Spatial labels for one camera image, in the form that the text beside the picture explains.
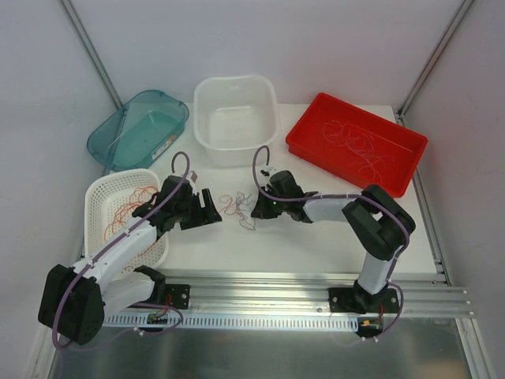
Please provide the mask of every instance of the teal plastic container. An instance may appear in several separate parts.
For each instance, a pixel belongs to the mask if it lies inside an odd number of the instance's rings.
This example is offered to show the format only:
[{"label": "teal plastic container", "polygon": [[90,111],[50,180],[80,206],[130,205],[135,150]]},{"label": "teal plastic container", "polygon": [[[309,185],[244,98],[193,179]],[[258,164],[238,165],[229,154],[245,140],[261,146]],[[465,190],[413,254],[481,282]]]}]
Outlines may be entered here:
[{"label": "teal plastic container", "polygon": [[89,153],[112,171],[148,168],[184,132],[188,107],[161,91],[134,96],[88,138]]}]

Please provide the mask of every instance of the metal floor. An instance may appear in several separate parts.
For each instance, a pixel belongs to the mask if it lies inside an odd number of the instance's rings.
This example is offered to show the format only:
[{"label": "metal floor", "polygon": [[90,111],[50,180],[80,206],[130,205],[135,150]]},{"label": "metal floor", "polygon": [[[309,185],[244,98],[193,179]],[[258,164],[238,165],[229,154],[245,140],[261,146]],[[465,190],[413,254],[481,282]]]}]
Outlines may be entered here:
[{"label": "metal floor", "polygon": [[[120,332],[103,328],[86,347]],[[93,352],[65,351],[51,378],[462,379],[471,378],[454,320],[401,319],[378,343],[350,332],[179,329],[126,333]]]}]

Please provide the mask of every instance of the white table surface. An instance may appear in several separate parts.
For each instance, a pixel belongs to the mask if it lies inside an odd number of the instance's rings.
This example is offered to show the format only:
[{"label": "white table surface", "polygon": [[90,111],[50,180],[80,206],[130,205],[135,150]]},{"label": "white table surface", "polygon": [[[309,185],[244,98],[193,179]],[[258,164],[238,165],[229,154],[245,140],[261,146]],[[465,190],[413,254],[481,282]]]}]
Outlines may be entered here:
[{"label": "white table surface", "polygon": [[[271,146],[271,166],[290,170],[298,185],[305,191],[322,193],[357,193],[356,186],[290,154],[286,135],[304,113],[308,105],[279,104],[281,133]],[[366,106],[363,109],[385,119],[395,121],[388,106]],[[184,151],[191,159],[191,170],[198,174],[199,189],[210,188],[216,208],[219,198],[237,191],[256,200],[257,189],[251,167],[217,168],[207,158],[193,133],[193,118],[189,117],[185,132],[150,167],[163,180],[171,173],[170,161],[177,151]],[[184,160],[176,163],[183,170]],[[410,239],[409,249],[402,255],[397,273],[436,273],[432,251],[421,217],[421,210],[413,184],[406,194],[397,199],[413,217],[417,229]],[[294,222],[288,215],[275,220],[257,220],[256,231],[239,225],[238,216],[223,216],[221,223],[181,231],[176,226],[169,233],[168,257],[160,268],[223,270],[240,272],[303,272],[303,273],[358,273],[361,271],[365,250],[349,224]]]}]

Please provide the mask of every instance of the red tray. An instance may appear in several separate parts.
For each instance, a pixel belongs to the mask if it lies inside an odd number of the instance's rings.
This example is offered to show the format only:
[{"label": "red tray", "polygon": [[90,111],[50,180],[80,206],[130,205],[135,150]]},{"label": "red tray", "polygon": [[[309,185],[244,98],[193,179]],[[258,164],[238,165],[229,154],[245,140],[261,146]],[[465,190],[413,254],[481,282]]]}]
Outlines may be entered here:
[{"label": "red tray", "polygon": [[356,186],[405,193],[428,138],[325,93],[286,137],[290,152]]}]

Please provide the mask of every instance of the label sticker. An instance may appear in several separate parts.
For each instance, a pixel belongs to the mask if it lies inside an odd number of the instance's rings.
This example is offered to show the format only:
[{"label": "label sticker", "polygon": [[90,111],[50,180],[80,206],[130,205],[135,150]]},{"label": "label sticker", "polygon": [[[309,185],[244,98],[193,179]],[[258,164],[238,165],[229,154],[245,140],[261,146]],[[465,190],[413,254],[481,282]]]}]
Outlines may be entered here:
[{"label": "label sticker", "polygon": [[158,150],[152,155],[152,160],[156,160],[159,156],[162,155],[162,153],[171,145],[174,143],[174,141],[177,140],[177,135],[172,134],[164,144],[162,144]]}]

